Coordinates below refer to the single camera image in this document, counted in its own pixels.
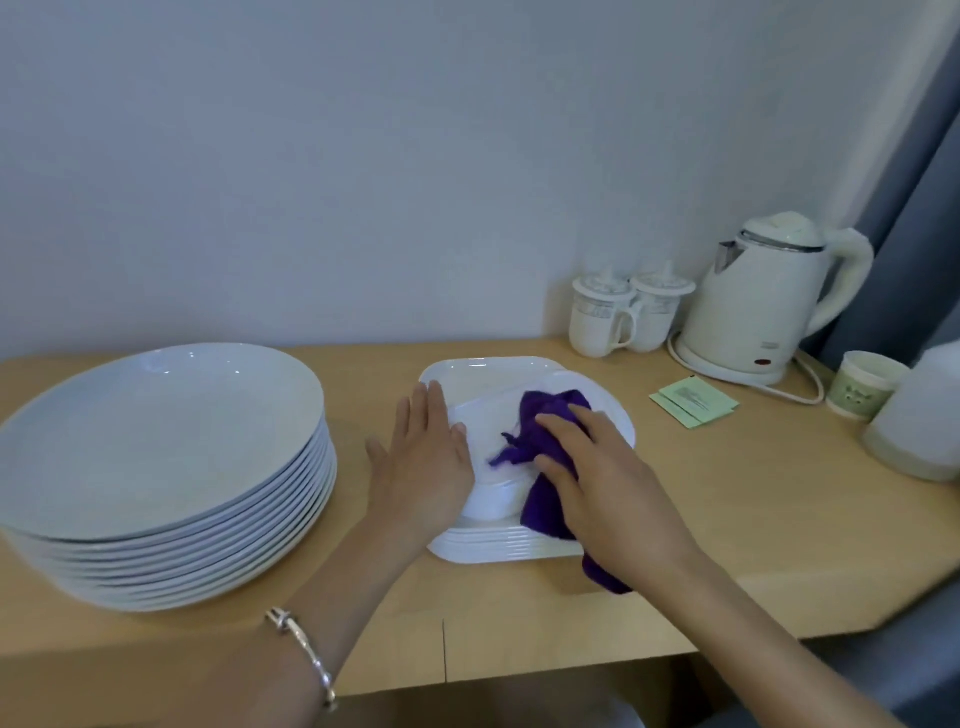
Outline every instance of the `electric kettle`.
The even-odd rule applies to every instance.
[[[840,268],[821,299],[836,258]],[[768,389],[801,340],[850,304],[873,263],[873,246],[853,228],[820,229],[798,212],[749,220],[720,243],[671,353],[705,376]]]

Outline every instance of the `silver bracelet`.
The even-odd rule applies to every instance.
[[[307,657],[310,658],[310,664],[320,675],[320,684],[324,687],[324,710],[327,713],[333,713],[337,710],[337,693],[333,691],[333,677],[324,668],[324,664],[314,651],[313,645],[310,644],[310,638],[306,636],[306,632],[297,624],[293,615],[279,607],[274,607],[267,612],[267,620],[276,625],[276,631],[281,635],[285,632],[292,634],[303,651],[306,652]]]

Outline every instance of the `wooden table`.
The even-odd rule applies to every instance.
[[[648,395],[688,373],[665,352],[584,359],[563,340],[288,350],[320,377],[340,458],[336,491],[303,543],[250,585],[155,615],[60,594],[0,545],[0,725],[90,726],[160,716],[282,604],[365,509],[364,438],[429,364],[556,359],[612,392],[703,547],[798,637],[869,629],[960,565],[960,490],[893,473],[825,407],[733,385],[731,416],[685,430]],[[0,418],[114,358],[0,364]],[[792,374],[785,385],[807,392]],[[633,660],[692,650],[637,595],[612,596],[578,559],[458,566],[424,554],[388,594],[340,680],[345,694]]]

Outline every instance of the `finger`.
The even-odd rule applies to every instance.
[[[407,439],[410,429],[410,400],[404,397],[396,403],[396,421],[394,422],[394,437],[390,441],[390,449],[395,449]]]
[[[580,490],[580,483],[573,477],[573,473],[548,455],[538,455],[534,459],[534,463],[540,468],[540,472],[546,475],[547,480],[554,484],[557,493],[560,495],[560,503],[564,507],[564,513],[567,513],[571,508],[576,508],[584,492]]]
[[[470,445],[467,442],[467,426],[463,423],[457,423],[450,428],[450,437],[453,438],[453,447],[457,450],[457,456],[460,458],[460,461],[472,467],[473,461],[470,460]]]
[[[605,412],[594,412],[589,407],[571,404],[570,411],[576,416],[589,433],[590,439],[598,443],[608,437],[620,437],[620,430],[616,428]]]
[[[440,432],[446,432],[450,428],[450,422],[446,418],[444,388],[440,386],[439,381],[430,382],[426,392],[426,406],[427,426]]]
[[[426,384],[419,381],[414,387],[414,396],[410,402],[410,426],[407,434],[420,434],[426,430]]]
[[[375,437],[367,438],[367,457],[371,464],[376,467],[387,456],[387,451]]]
[[[581,465],[586,464],[594,447],[584,431],[557,415],[537,415],[537,423],[546,427],[547,431],[560,441],[566,454],[573,458],[577,470],[582,472]]]

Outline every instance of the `cleaning cloth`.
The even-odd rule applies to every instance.
[[[514,465],[529,463],[533,462],[537,455],[549,455],[577,477],[573,460],[566,454],[557,438],[545,427],[538,425],[536,420],[539,414],[557,415],[584,429],[570,410],[570,404],[590,408],[587,398],[576,389],[559,395],[546,392],[524,392],[520,400],[520,434],[515,436],[509,432],[503,433],[503,437],[507,440],[507,447],[490,461],[491,466],[496,467],[502,463]],[[520,523],[547,536],[565,541],[576,540],[564,522],[564,509],[561,506],[560,495],[553,483],[543,474],[537,478],[533,488],[530,489],[530,495],[527,496],[523,513],[520,515]],[[589,554],[584,555],[583,564],[584,573],[604,589],[619,595],[631,590],[622,581],[601,569]]]

